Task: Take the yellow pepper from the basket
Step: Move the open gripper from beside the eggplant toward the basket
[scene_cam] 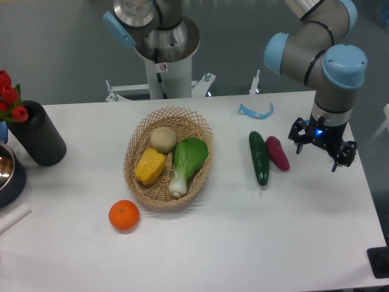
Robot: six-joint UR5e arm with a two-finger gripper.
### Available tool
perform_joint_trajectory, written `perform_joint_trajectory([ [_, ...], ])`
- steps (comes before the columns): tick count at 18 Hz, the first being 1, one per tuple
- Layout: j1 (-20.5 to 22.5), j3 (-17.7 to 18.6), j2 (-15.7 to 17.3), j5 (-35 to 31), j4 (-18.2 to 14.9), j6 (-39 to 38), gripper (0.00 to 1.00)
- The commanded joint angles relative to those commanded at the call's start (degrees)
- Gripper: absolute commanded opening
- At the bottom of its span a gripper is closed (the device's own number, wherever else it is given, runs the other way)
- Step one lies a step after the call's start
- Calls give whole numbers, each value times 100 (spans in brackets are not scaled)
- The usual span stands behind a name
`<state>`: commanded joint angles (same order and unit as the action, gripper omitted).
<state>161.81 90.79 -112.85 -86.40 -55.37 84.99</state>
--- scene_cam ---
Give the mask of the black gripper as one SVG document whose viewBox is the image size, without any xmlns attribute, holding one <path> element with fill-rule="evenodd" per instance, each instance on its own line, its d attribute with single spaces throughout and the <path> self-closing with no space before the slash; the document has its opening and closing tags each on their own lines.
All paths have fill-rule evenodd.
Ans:
<svg viewBox="0 0 389 292">
<path fill-rule="evenodd" d="M 326 150 L 334 163 L 331 171 L 337 167 L 349 167 L 357 152 L 357 142 L 343 141 L 343 134 L 349 120 L 349 110 L 333 112 L 313 103 L 309 122 L 301 117 L 292 124 L 288 139 L 296 146 L 299 155 L 306 144 L 313 144 Z"/>
</svg>

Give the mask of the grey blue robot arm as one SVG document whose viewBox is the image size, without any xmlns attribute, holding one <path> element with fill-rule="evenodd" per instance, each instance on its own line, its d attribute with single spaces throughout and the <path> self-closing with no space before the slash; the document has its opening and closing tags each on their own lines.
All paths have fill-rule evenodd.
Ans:
<svg viewBox="0 0 389 292">
<path fill-rule="evenodd" d="M 365 80 L 368 60 L 356 46 L 340 40 L 357 21 L 352 1 L 287 1 L 302 23 L 295 35 L 276 33 L 264 50 L 264 64 L 315 91 L 307 122 L 299 117 L 288 138 L 297 153 L 306 144 L 325 150 L 333 169 L 354 161 L 357 142 L 344 141 L 356 94 Z"/>
</svg>

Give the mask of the silver robot base column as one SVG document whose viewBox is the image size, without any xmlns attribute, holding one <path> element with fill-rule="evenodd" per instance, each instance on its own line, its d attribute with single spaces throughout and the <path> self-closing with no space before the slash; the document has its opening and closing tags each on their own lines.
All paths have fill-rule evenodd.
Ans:
<svg viewBox="0 0 389 292">
<path fill-rule="evenodd" d="M 143 59 L 152 99 L 191 97 L 200 34 L 183 15 L 182 1 L 114 1 L 103 23 L 116 42 Z"/>
</svg>

